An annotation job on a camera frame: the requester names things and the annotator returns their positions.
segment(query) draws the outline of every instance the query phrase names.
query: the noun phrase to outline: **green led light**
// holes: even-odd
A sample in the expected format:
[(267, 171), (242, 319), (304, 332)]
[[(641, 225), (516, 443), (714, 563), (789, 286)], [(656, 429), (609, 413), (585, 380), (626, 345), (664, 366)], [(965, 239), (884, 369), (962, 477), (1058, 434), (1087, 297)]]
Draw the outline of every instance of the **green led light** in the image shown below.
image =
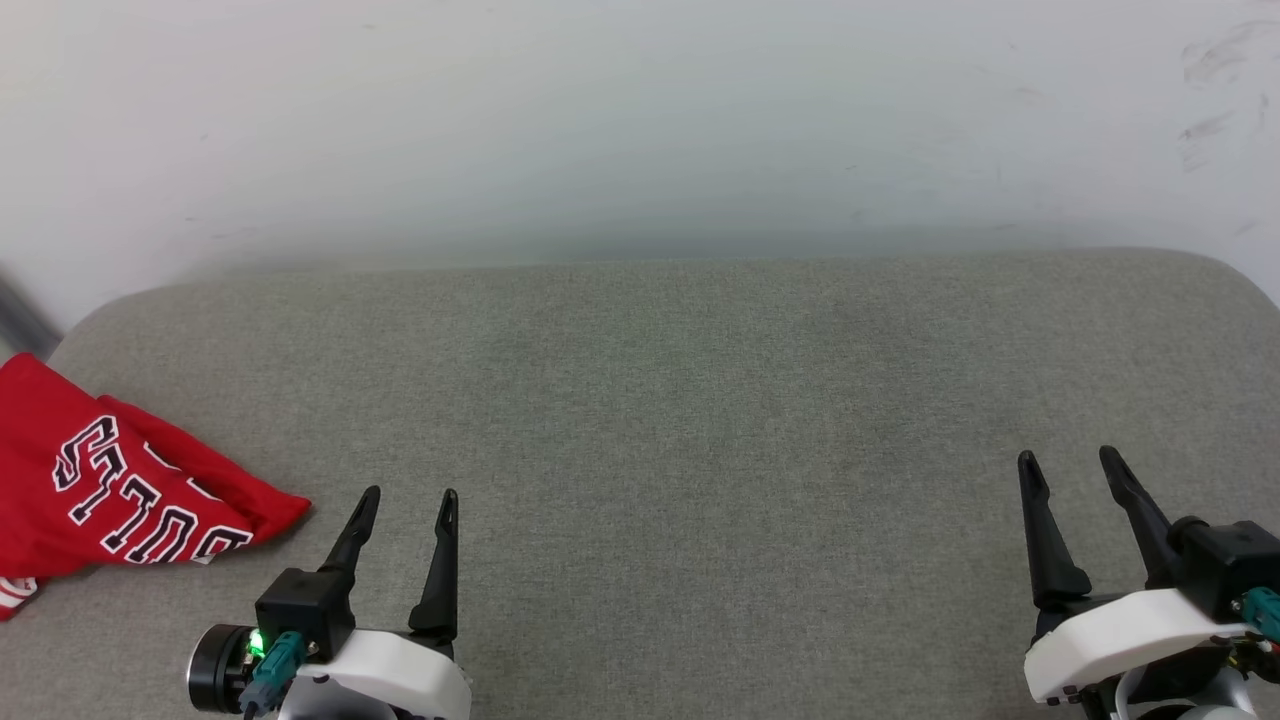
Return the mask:
[(253, 630), (248, 634), (248, 653), (253, 657), (264, 657), (266, 655), (262, 633), (257, 628), (253, 628)]

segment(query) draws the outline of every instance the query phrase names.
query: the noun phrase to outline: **gray fabric surface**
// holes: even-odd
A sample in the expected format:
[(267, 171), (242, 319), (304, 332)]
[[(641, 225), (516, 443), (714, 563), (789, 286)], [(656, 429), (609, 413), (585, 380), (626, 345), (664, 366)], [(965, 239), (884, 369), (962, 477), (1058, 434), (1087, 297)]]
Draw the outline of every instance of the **gray fabric surface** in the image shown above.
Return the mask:
[(474, 717), (1025, 717), (1018, 452), (1039, 456), (1094, 588), (1137, 589), (1098, 446), (1171, 516), (1280, 529), (1277, 357), (1280, 313), (1256, 287), (1156, 251), (261, 277), (128, 297), (54, 366), (316, 509), (209, 568), (51, 583), (0, 625), (0, 715), (195, 715), (183, 673), (202, 630), (250, 623), (275, 574), (317, 565), (380, 483), (357, 618), (403, 625), (456, 487)]

